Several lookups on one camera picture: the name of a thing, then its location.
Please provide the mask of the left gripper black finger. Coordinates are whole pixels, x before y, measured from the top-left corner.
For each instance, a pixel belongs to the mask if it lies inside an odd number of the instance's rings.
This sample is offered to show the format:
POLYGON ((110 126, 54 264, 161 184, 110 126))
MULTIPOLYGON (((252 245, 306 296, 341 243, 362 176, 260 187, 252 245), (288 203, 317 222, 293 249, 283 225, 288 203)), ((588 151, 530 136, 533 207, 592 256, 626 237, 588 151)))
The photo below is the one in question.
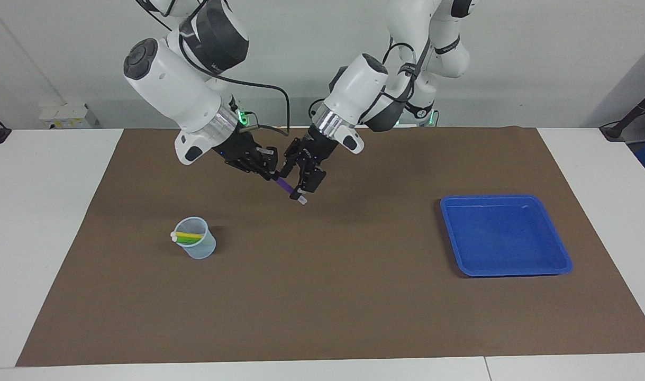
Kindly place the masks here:
POLYGON ((295 168, 297 161, 298 161, 299 154, 298 153, 291 153, 291 154, 285 154, 285 161, 281 169, 279 170, 279 178, 287 178, 291 171, 295 168))
POLYGON ((319 166, 303 166, 299 169, 297 190, 299 192, 314 193, 325 176, 326 171, 319 166))

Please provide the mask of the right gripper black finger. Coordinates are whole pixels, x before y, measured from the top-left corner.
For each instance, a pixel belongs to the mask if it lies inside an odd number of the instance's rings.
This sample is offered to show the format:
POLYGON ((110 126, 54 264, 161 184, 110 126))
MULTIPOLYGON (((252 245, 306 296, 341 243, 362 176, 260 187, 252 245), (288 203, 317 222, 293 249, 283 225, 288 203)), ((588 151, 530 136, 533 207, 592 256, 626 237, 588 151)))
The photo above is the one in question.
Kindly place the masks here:
POLYGON ((257 147, 260 154, 262 166, 265 169, 276 169, 278 167, 278 149, 276 147, 257 147))
POLYGON ((248 169, 261 176, 266 181, 276 181, 279 178, 277 162, 248 162, 248 169))

